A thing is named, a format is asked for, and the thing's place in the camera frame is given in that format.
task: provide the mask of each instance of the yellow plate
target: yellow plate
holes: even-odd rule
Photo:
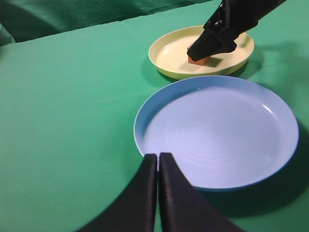
[[[187,47],[203,30],[203,26],[195,26],[162,36],[149,49],[150,61],[159,72],[178,80],[202,75],[229,75],[241,68],[254,50],[253,39],[243,33],[235,40],[235,51],[214,55],[205,66],[190,64]]]

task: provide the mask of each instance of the blue plate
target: blue plate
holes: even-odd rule
[[[170,84],[140,108],[134,124],[142,155],[171,152],[189,182],[231,190],[262,181],[292,157],[296,118],[272,91],[229,76]]]

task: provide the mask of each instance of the wooden block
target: wooden block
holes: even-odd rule
[[[210,60],[211,56],[210,57],[205,57],[203,59],[200,59],[198,61],[193,61],[189,56],[188,56],[188,62],[190,64],[196,64],[196,65],[201,65],[201,66],[204,66],[208,60]]]

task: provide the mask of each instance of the plate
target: plate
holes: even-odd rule
[[[198,189],[250,186],[279,171],[298,143],[289,106],[267,88],[229,76],[170,84],[140,108],[134,138],[142,155],[170,152]]]
[[[205,66],[190,64],[187,47],[203,30],[203,26],[195,26],[162,36],[149,49],[150,61],[159,72],[178,80],[204,75],[229,75],[241,68],[254,50],[253,39],[243,33],[235,40],[235,51],[214,55]]]

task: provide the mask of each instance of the green tablecloth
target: green tablecloth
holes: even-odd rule
[[[219,1],[0,48],[0,231],[71,232],[108,206],[141,162],[133,122],[171,80],[147,57],[160,36],[203,24]],[[287,1],[249,32],[256,49],[234,75],[281,96],[300,125],[294,159],[242,191],[205,193],[249,232],[309,228],[307,3]],[[156,231],[160,231],[157,218]]]
[[[21,42],[206,1],[1,0],[0,23]],[[0,33],[0,45],[5,42]]]

